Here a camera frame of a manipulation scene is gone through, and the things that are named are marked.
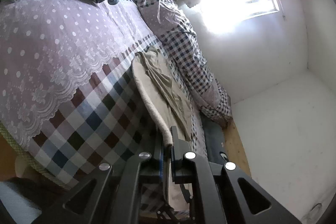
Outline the beige long-sleeve garment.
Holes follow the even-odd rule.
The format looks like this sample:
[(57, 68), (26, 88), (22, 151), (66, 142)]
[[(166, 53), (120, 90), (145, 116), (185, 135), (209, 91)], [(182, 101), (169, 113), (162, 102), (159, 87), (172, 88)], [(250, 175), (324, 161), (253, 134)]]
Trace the beige long-sleeve garment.
[(193, 106), (175, 80), (169, 60), (160, 49), (150, 46), (137, 52), (131, 63), (133, 77), (145, 107), (161, 133), (165, 148), (173, 146), (171, 128), (179, 139), (191, 143)]

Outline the blue-grey cartoon pillow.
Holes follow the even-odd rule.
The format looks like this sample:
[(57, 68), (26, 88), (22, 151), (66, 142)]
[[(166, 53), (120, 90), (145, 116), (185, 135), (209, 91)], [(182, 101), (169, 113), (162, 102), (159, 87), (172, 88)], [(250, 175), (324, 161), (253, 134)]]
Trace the blue-grey cartoon pillow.
[(228, 161), (224, 148), (224, 133), (220, 125), (201, 114), (202, 127), (205, 134), (207, 157), (210, 162), (223, 165)]

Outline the checkered bed sheet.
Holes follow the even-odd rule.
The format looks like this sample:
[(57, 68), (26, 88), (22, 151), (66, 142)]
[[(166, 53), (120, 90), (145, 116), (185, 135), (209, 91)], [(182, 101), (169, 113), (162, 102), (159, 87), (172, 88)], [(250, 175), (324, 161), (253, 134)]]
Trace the checkered bed sheet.
[(15, 150), (71, 189), (101, 162), (153, 152), (159, 130), (137, 90), (131, 62), (151, 46), (174, 60), (134, 0), (1, 3), (1, 126)]

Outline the checkered rolled duvet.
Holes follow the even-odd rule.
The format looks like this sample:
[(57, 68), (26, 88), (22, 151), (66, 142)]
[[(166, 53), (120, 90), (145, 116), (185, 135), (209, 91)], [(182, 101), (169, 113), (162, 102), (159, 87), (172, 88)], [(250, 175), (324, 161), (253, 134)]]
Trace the checkered rolled duvet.
[(198, 109), (221, 127), (232, 121), (231, 99), (211, 72), (197, 34), (174, 0), (133, 0), (179, 69)]

